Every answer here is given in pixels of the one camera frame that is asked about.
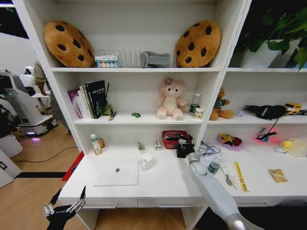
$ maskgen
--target white cup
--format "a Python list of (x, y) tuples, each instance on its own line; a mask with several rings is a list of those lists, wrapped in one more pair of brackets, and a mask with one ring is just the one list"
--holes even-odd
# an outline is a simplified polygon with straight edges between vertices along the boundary
[(154, 158), (150, 153), (143, 153), (142, 154), (142, 168), (144, 170), (149, 170), (154, 165)]

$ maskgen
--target white laptop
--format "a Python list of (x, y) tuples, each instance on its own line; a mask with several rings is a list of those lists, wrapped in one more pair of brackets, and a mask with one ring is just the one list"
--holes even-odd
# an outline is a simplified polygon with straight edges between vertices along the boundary
[(95, 163), (93, 186), (137, 185), (138, 169), (138, 160), (97, 161)]

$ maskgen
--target book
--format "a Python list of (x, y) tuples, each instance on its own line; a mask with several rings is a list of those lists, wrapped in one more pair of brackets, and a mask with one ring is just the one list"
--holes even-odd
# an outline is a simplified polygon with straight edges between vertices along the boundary
[(88, 97), (88, 94), (87, 94), (87, 91), (86, 91), (86, 86), (82, 85), (80, 87), (82, 88), (82, 91), (83, 91), (83, 94), (84, 94), (84, 98), (85, 98), (85, 101), (86, 101), (85, 104), (86, 104), (86, 108), (87, 108), (88, 113), (89, 113), (89, 118), (93, 119), (94, 114), (93, 114), (90, 98)]
[(82, 114), (81, 114), (80, 108), (77, 103), (77, 98), (76, 98), (78, 96), (78, 89), (68, 91), (68, 96), (71, 100), (71, 104), (72, 104), (72, 107), (75, 111), (77, 118), (82, 118)]
[(97, 119), (102, 114), (103, 106), (106, 104), (105, 81), (94, 81), (85, 83), (94, 118)]
[(90, 113), (90, 110), (88, 108), (88, 104), (87, 104), (87, 101), (86, 101), (86, 98), (85, 98), (85, 95), (84, 95), (83, 85), (81, 85), (79, 88), (80, 88), (80, 92), (78, 91), (78, 93), (79, 93), (79, 96), (81, 97), (81, 100), (83, 101), (86, 116), (87, 116), (88, 119), (90, 119), (92, 117), (91, 117), (91, 113)]
[(76, 98), (77, 98), (77, 103), (80, 108), (83, 119), (88, 119), (87, 111), (85, 109), (85, 104), (81, 96), (81, 90), (78, 90), (78, 96)]

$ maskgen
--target plastic bottle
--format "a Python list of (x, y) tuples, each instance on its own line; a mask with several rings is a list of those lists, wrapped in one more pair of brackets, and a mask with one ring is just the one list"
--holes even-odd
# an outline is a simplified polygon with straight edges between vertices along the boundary
[(100, 144), (99, 144), (99, 141), (98, 141), (95, 133), (91, 134), (91, 139), (92, 139), (92, 144), (94, 146), (95, 154), (96, 155), (101, 154), (102, 151), (101, 151)]
[(222, 159), (223, 159), (223, 156), (221, 154), (218, 154), (216, 157), (212, 159), (207, 169), (207, 173), (209, 175), (213, 176), (217, 173), (217, 171), (220, 168)]
[(200, 107), (200, 97), (201, 97), (200, 93), (196, 93), (195, 96), (193, 97), (193, 101), (190, 108), (191, 113), (194, 113), (196, 108)]

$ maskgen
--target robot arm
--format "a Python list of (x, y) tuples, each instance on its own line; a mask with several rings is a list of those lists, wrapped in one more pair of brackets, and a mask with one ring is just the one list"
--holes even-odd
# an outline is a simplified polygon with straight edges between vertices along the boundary
[(49, 220), (47, 230), (63, 230), (66, 222), (73, 218), (76, 213), (85, 205), (85, 189), (81, 193), (80, 199), (73, 205), (59, 206), (53, 208), (58, 200), (61, 189), (52, 197), (50, 203), (44, 206), (46, 218)]
[(225, 221), (230, 230), (263, 230), (240, 214), (235, 199), (215, 177), (206, 175), (204, 165), (191, 160), (189, 169), (211, 210)]

